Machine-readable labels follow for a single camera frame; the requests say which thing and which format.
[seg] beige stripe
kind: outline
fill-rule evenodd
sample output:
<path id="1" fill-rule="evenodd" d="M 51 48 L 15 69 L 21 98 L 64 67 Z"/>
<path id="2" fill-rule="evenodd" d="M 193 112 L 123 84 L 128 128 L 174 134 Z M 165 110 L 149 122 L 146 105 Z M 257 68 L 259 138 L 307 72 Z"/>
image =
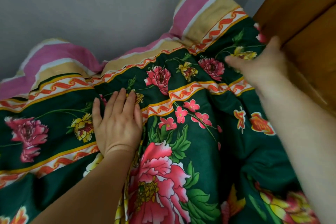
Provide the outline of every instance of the beige stripe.
<path id="1" fill-rule="evenodd" d="M 171 52 L 175 48 L 179 48 L 181 46 L 180 43 L 176 41 L 164 41 L 162 44 L 156 48 L 155 50 L 134 54 L 128 58 L 120 58 L 117 60 L 111 60 L 105 65 L 105 68 L 101 74 L 107 73 L 108 71 L 118 71 L 119 69 L 124 68 L 127 65 L 131 64 L 140 64 L 143 60 L 148 58 L 153 58 L 160 54 L 163 50 L 167 50 Z"/>
<path id="2" fill-rule="evenodd" d="M 34 88 L 36 88 L 41 82 L 43 82 L 46 79 L 49 79 L 50 77 L 60 75 L 60 74 L 66 74 L 66 73 L 79 73 L 84 78 L 88 78 L 89 75 L 76 63 L 74 62 L 67 62 L 60 65 L 56 65 L 50 68 L 47 68 L 41 72 L 38 73 L 39 78 L 34 83 Z"/>
<path id="3" fill-rule="evenodd" d="M 216 0 L 199 15 L 185 35 L 182 43 L 187 48 L 190 48 L 194 44 L 199 44 L 212 27 L 236 7 L 238 7 L 238 4 L 233 0 Z"/>

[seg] pink flower print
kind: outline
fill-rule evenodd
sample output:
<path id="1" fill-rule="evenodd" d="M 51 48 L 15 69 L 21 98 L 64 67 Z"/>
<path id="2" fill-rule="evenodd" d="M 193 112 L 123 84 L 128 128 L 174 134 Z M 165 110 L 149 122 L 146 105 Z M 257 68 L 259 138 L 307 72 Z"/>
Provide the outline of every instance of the pink flower print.
<path id="1" fill-rule="evenodd" d="M 224 73 L 224 64 L 214 58 L 204 58 L 198 61 L 198 64 L 212 79 L 220 81 L 221 75 Z"/>
<path id="2" fill-rule="evenodd" d="M 183 188 L 190 175 L 183 164 L 173 163 L 169 157 L 171 147 L 166 141 L 150 143 L 143 154 L 139 167 L 130 173 L 128 194 L 130 224 L 138 223 L 190 223 L 189 212 L 180 202 L 188 202 Z"/>
<path id="3" fill-rule="evenodd" d="M 23 144 L 21 161 L 34 162 L 34 158 L 40 154 L 40 148 L 36 146 L 47 141 L 49 130 L 47 126 L 42 125 L 39 120 L 34 120 L 34 117 L 21 119 L 6 117 L 5 123 L 13 130 L 11 140 Z"/>
<path id="4" fill-rule="evenodd" d="M 163 95 L 168 95 L 170 72 L 160 66 L 155 66 L 152 70 L 147 71 L 147 74 L 148 77 L 145 79 L 146 86 L 153 84 L 159 88 Z"/>
<path id="5" fill-rule="evenodd" d="M 102 94 L 99 94 L 99 96 L 100 96 L 101 100 L 103 101 L 104 106 L 106 106 L 106 104 L 107 104 L 107 100 L 103 97 Z"/>
<path id="6" fill-rule="evenodd" d="M 260 30 L 260 26 L 259 23 L 254 23 L 254 27 L 259 31 L 259 34 L 255 37 L 258 39 L 259 42 L 261 42 L 262 44 L 266 44 L 267 43 L 267 39 L 266 36 L 264 36 Z"/>
<path id="7" fill-rule="evenodd" d="M 210 126 L 212 126 L 211 121 L 208 120 L 208 119 L 209 119 L 209 115 L 208 115 L 208 114 L 206 114 L 206 113 L 201 114 L 201 113 L 199 113 L 199 112 L 195 112 L 195 115 L 196 115 L 196 117 L 197 117 L 198 119 L 200 119 L 205 125 L 210 125 Z M 198 119 L 196 119 L 195 117 L 191 117 L 191 120 L 192 120 L 193 122 L 198 122 L 198 124 L 199 124 L 199 126 L 200 126 L 201 128 L 205 128 L 205 126 L 203 125 L 203 123 L 200 122 Z"/>
<path id="8" fill-rule="evenodd" d="M 175 115 L 176 115 L 176 119 L 178 123 L 184 123 L 186 121 L 186 119 L 184 118 L 184 116 L 186 116 L 188 114 L 187 110 L 183 110 L 182 107 L 177 107 L 176 111 L 175 111 Z"/>
<path id="9" fill-rule="evenodd" d="M 200 108 L 199 104 L 196 104 L 196 101 L 194 99 L 191 99 L 190 102 L 184 102 L 183 107 L 188 108 L 190 111 L 195 112 L 195 110 L 198 110 Z"/>
<path id="10" fill-rule="evenodd" d="M 172 117 L 169 117 L 168 119 L 160 117 L 160 121 L 159 129 L 161 129 L 163 125 L 166 125 L 166 131 L 177 128 L 177 124 Z"/>

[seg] bedding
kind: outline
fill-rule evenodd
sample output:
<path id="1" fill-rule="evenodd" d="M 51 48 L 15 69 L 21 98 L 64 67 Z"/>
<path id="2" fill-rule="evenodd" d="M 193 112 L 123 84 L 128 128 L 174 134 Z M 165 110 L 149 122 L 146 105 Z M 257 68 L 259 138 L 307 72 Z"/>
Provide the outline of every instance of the bedding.
<path id="1" fill-rule="evenodd" d="M 28 223 L 103 159 L 91 109 L 136 92 L 144 131 L 115 223 L 318 223 L 257 94 L 224 58 L 265 47 L 233 0 L 181 0 L 170 31 L 100 64 L 63 39 L 0 84 L 0 223 Z"/>

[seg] wooden headboard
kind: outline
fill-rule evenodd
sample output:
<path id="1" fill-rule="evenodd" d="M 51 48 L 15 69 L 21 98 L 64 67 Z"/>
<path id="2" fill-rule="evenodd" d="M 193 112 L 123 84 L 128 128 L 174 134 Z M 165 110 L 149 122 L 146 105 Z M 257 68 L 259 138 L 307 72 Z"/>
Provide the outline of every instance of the wooden headboard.
<path id="1" fill-rule="evenodd" d="M 292 82 L 336 114 L 336 0 L 265 0 L 254 19 L 280 37 Z"/>

